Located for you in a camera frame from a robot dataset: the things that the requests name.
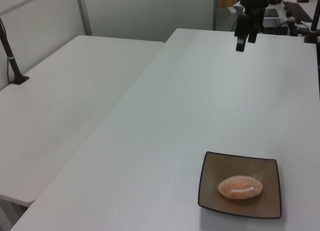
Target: square plate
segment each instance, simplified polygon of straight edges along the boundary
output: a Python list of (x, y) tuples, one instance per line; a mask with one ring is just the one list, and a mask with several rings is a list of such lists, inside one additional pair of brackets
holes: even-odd
[[(235, 200), (224, 197), (218, 184), (232, 176), (251, 176), (263, 185), (256, 197)], [(198, 205), (224, 214), (259, 218), (281, 217), (281, 192), (275, 159), (206, 152), (198, 191)]]

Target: wall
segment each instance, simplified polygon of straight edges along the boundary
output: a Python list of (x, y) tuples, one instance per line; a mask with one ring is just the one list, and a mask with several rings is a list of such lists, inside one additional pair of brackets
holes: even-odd
[[(77, 0), (33, 0), (1, 17), (24, 74), (64, 44), (84, 34)], [(0, 90), (8, 85), (7, 56), (0, 45)]]
[(216, 11), (216, 30), (230, 32), (236, 29), (235, 21), (238, 18), (237, 12), (233, 7), (218, 8)]
[(212, 30), (214, 0), (84, 0), (94, 36), (165, 42), (176, 28)]

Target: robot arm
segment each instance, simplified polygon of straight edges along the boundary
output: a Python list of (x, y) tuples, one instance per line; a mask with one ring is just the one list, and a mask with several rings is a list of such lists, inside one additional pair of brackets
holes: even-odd
[(240, 0), (244, 6), (244, 14), (240, 14), (235, 28), (234, 36), (237, 36), (236, 50), (243, 52), (245, 50), (246, 39), (248, 42), (255, 43), (257, 33), (263, 27), (265, 9), (270, 0)]

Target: table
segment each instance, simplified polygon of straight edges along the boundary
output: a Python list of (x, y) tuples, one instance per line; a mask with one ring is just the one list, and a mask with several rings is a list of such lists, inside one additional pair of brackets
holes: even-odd
[[(282, 0), (282, 2), (292, 2), (292, 3), (296, 3), (297, 0)], [(306, 3), (299, 3), (299, 5), (304, 9), (304, 11), (310, 16), (311, 19), (314, 18), (314, 14), (315, 14), (315, 10), (316, 10), (316, 5), (317, 5), (317, 1), (318, 0), (309, 0), (309, 2)], [(276, 9), (279, 17), (266, 17), (265, 19), (283, 19), (283, 21), (285, 22), (287, 20), (286, 18), (286, 10), (284, 9), (285, 5), (283, 3), (279, 3), (279, 4), (270, 4), (267, 9)], [(240, 2), (237, 2), (234, 6), (241, 6)], [(297, 26), (305, 28), (305, 26), (303, 24), (297, 24)], [(317, 29), (320, 29), (320, 23), (318, 22), (318, 25), (316, 27)]]
[[(236, 43), (177, 29), (12, 231), (318, 230), (316, 47), (263, 34), (244, 52)], [(207, 151), (276, 159), (282, 218), (199, 207)]]
[(0, 199), (29, 206), (163, 46), (78, 36), (0, 92)]

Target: black stand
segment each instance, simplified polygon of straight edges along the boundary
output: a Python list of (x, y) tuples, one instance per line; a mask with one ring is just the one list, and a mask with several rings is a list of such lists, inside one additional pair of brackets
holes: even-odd
[(318, 39), (318, 34), (316, 33), (317, 25), (319, 21), (319, 15), (320, 15), (320, 0), (316, 2), (316, 7), (314, 11), (314, 16), (312, 20), (312, 25), (310, 32), (307, 34), (307, 36), (304, 37), (304, 42), (308, 44), (316, 44)]
[(23, 76), (19, 70), (14, 54), (12, 53), (11, 47), (9, 45), (6, 32), (4, 28), (0, 25), (0, 40), (4, 47), (4, 51), (6, 53), (7, 58), (9, 59), (10, 65), (14, 72), (14, 81), (11, 82), (15, 85), (20, 85), (29, 79), (27, 76)]

